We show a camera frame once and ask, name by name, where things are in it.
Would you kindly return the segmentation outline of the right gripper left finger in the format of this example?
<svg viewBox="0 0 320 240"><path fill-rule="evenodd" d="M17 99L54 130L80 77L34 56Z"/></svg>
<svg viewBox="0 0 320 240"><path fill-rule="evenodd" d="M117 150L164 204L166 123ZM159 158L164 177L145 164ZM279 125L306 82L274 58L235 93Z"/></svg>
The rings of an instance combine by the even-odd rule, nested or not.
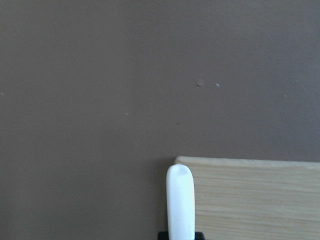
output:
<svg viewBox="0 0 320 240"><path fill-rule="evenodd" d="M168 231L158 232L157 240L169 240L169 232Z"/></svg>

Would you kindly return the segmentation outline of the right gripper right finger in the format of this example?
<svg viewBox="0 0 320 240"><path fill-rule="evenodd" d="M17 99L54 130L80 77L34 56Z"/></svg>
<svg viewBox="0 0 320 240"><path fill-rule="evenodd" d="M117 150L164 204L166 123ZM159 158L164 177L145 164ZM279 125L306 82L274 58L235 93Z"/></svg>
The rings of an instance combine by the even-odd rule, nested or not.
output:
<svg viewBox="0 0 320 240"><path fill-rule="evenodd" d="M206 238L202 232L195 232L194 240L206 240Z"/></svg>

